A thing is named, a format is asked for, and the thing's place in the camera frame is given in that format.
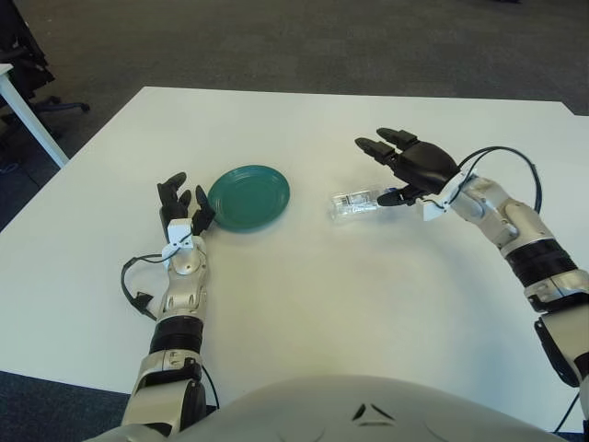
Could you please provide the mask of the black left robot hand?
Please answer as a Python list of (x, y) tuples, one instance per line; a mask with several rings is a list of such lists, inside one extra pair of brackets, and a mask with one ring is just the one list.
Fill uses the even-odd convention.
[[(159, 216), (166, 239), (169, 239), (167, 228), (173, 220), (190, 218), (191, 233), (195, 236), (200, 236), (214, 221), (215, 210), (211, 207), (207, 194), (201, 185), (196, 186), (194, 193), (185, 190), (181, 195), (178, 195), (178, 190), (186, 179), (187, 174), (179, 172), (156, 186), (161, 203)], [(192, 216), (189, 216), (192, 197), (195, 197), (198, 208)]]

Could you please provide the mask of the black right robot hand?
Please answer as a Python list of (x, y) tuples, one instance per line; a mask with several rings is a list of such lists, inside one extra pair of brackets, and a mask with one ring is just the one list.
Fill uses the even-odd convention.
[(418, 198), (439, 195), (459, 172), (457, 163), (439, 146), (404, 130), (379, 128), (384, 142), (359, 137), (356, 145), (379, 164), (389, 167), (406, 185), (377, 197), (380, 206), (414, 205)]

